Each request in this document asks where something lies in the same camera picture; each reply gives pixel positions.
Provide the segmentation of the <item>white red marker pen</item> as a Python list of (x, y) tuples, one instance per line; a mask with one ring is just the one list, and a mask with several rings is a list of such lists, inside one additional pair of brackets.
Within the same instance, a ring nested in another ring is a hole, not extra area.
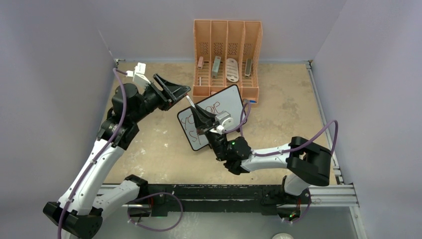
[(189, 95), (185, 95), (185, 98), (187, 99), (187, 101), (189, 102), (190, 106), (195, 108), (195, 103), (192, 101), (192, 99), (189, 97)]

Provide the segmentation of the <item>black framed whiteboard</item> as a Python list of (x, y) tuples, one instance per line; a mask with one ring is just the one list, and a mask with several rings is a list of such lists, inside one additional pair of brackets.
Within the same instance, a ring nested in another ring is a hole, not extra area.
[[(215, 115), (224, 111), (231, 114), (235, 125), (240, 123), (240, 113), (243, 103), (238, 86), (232, 85), (198, 102), (198, 105)], [(198, 135), (194, 124), (194, 117), (190, 108), (178, 112), (177, 118), (182, 127), (183, 133), (193, 151), (198, 151), (208, 145), (204, 135)]]

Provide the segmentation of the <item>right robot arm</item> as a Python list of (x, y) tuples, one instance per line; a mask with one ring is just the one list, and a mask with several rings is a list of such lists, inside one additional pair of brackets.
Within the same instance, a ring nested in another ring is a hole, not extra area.
[(314, 142), (327, 130), (328, 124), (311, 139), (294, 136), (287, 144), (253, 150), (243, 136), (227, 139), (226, 126), (234, 121), (229, 113), (212, 114), (197, 104), (190, 109), (197, 133), (206, 137), (217, 161), (222, 161), (232, 174), (261, 169), (290, 170), (291, 174), (285, 177), (279, 190), (280, 198), (287, 203), (294, 201), (310, 185), (329, 185), (334, 148), (328, 149)]

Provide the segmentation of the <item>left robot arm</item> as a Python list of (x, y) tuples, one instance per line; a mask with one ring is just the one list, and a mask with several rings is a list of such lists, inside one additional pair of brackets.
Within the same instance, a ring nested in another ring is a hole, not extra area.
[(148, 182), (127, 176), (110, 192), (99, 195), (105, 178), (139, 133), (138, 123), (155, 110), (167, 111), (191, 90), (165, 80), (143, 80), (143, 92), (133, 83), (120, 83), (112, 107), (102, 123), (92, 151), (77, 177), (56, 202), (48, 202), (43, 213), (57, 226), (60, 239), (91, 239), (104, 220), (125, 203), (152, 203), (155, 194)]

